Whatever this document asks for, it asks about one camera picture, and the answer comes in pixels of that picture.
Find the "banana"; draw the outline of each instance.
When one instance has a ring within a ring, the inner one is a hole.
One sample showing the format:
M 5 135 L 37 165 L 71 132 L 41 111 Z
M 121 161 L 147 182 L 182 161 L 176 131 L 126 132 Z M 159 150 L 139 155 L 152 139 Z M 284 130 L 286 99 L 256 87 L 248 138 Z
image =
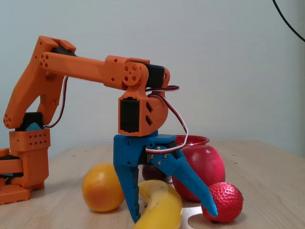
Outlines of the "banana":
M 139 184 L 139 192 L 148 207 L 133 229 L 180 227 L 182 201 L 172 186 L 160 180 L 147 180 Z

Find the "orange fruit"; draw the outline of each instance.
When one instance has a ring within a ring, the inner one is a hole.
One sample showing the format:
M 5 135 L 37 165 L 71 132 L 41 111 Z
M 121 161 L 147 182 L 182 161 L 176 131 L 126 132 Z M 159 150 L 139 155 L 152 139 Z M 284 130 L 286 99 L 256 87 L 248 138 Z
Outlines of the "orange fruit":
M 97 212 L 112 211 L 125 200 L 119 178 L 110 163 L 92 167 L 82 182 L 81 190 L 88 207 Z

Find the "red apple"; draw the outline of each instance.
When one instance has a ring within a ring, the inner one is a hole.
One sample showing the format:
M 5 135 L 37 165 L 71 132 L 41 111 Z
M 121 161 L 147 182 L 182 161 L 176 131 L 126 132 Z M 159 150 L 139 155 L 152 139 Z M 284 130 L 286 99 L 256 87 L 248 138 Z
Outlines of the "red apple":
M 182 149 L 187 162 L 207 185 L 225 181 L 224 162 L 212 146 L 187 146 Z M 173 177 L 173 185 L 177 192 L 186 200 L 200 202 L 179 180 Z
M 171 177 L 167 176 L 154 165 L 143 165 L 142 177 L 144 178 L 144 180 L 161 180 L 166 183 L 171 180 Z

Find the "table surface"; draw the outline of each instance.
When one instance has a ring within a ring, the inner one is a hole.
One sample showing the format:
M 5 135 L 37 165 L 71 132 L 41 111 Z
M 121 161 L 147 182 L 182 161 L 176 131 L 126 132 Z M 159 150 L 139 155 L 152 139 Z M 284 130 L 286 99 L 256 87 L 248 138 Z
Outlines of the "table surface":
M 213 224 L 203 218 L 200 204 L 184 201 L 180 229 L 305 228 L 305 158 L 258 141 L 210 145 L 224 160 L 226 181 L 242 192 L 243 211 L 234 223 Z M 103 162 L 112 162 L 112 146 L 71 148 L 51 159 L 44 190 L 32 192 L 29 201 L 0 206 L 0 228 L 131 229 L 134 223 L 125 201 L 111 213 L 93 212 L 83 201 L 84 175 Z M 139 203 L 143 213 L 145 203 Z

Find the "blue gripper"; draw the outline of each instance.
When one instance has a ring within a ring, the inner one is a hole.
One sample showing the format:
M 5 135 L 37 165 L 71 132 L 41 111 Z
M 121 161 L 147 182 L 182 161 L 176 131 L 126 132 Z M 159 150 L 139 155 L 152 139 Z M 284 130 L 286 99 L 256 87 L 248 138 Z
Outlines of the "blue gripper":
M 134 222 L 140 218 L 138 165 L 147 164 L 145 148 L 156 148 L 169 144 L 176 139 L 174 135 L 159 135 L 158 131 L 144 136 L 134 137 L 116 135 L 113 144 L 113 164 L 123 189 L 127 206 Z M 155 154 L 151 163 L 168 176 L 175 176 L 183 183 L 205 206 L 212 216 L 217 216 L 217 209 L 208 187 L 197 176 L 182 151 L 178 150 L 177 157 L 172 154 L 166 156 Z

